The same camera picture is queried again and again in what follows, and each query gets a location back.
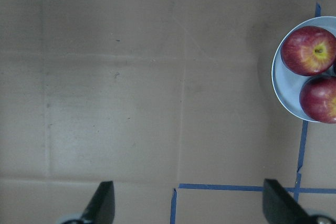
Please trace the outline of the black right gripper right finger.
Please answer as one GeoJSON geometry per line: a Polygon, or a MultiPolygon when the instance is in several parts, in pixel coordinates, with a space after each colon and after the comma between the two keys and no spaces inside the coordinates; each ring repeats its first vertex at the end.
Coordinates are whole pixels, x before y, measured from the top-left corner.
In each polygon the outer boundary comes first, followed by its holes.
{"type": "Polygon", "coordinates": [[[318,224],[335,220],[325,215],[309,215],[275,179],[265,179],[263,184],[263,214],[270,224],[318,224]]]}

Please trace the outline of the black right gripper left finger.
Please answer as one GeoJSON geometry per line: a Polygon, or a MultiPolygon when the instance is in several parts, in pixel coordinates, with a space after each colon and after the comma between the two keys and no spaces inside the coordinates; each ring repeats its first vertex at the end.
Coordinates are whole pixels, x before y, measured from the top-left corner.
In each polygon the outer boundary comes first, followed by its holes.
{"type": "Polygon", "coordinates": [[[115,197],[113,181],[101,182],[84,209],[82,223],[113,223],[115,217],[115,197]]]}

